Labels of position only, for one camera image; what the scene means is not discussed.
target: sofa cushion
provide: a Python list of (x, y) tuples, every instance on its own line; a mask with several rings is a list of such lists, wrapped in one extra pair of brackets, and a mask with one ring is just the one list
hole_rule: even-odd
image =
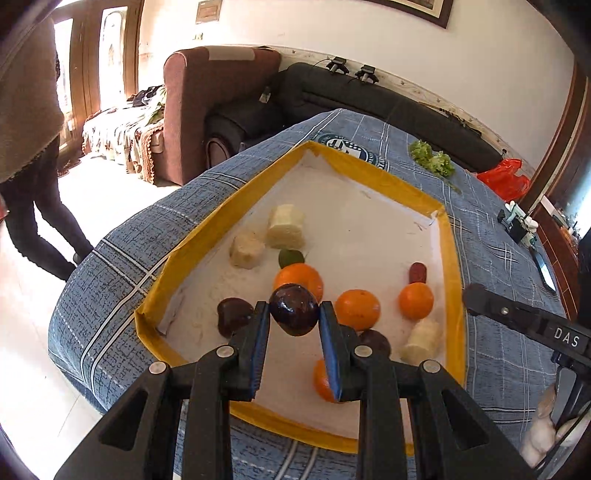
[(428, 142), (470, 171), (490, 170), (501, 161), (501, 154), (479, 132), (392, 90), (307, 63), (295, 63), (282, 75), (271, 100), (280, 105), (287, 125), (346, 108), (374, 116)]

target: dark plum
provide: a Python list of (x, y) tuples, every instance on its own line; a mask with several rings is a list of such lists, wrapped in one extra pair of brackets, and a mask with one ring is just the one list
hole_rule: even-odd
[(269, 298), (269, 309), (279, 326), (294, 337), (309, 333), (320, 315), (314, 296), (295, 283), (276, 289)]
[(230, 338), (236, 330), (250, 321), (254, 309), (246, 300), (230, 297), (217, 304), (217, 329), (225, 338)]
[(392, 353), (392, 348), (390, 347), (390, 342), (388, 342), (388, 339), (375, 330), (364, 331), (361, 335), (359, 335), (359, 341), (362, 345), (367, 345), (372, 350), (385, 353), (388, 357)]

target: lettuce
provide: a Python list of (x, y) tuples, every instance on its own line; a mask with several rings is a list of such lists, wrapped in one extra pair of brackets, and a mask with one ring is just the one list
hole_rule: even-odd
[(437, 176), (448, 178), (455, 171), (449, 155), (443, 152), (433, 153), (426, 142), (414, 141), (408, 146), (408, 152), (415, 162)]

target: picture frame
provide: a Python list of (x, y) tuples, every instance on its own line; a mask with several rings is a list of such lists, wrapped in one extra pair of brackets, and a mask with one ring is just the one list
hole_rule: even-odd
[(222, 0), (204, 0), (199, 2), (195, 24), (219, 21), (221, 9)]
[(447, 28), (453, 0), (365, 0), (386, 7), (396, 8), (416, 17)]

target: peeled potato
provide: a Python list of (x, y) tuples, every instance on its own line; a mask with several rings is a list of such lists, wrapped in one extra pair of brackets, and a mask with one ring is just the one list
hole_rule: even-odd
[(430, 318), (423, 319), (413, 327), (406, 345), (400, 350), (403, 362), (419, 366), (421, 362), (435, 358), (439, 351), (441, 327)]
[(304, 246), (304, 213), (294, 205), (279, 205), (271, 211), (267, 245), (271, 248), (299, 250)]
[(265, 251), (265, 244), (254, 232), (243, 231), (237, 234), (230, 246), (230, 262), (238, 268), (251, 269), (260, 262)]

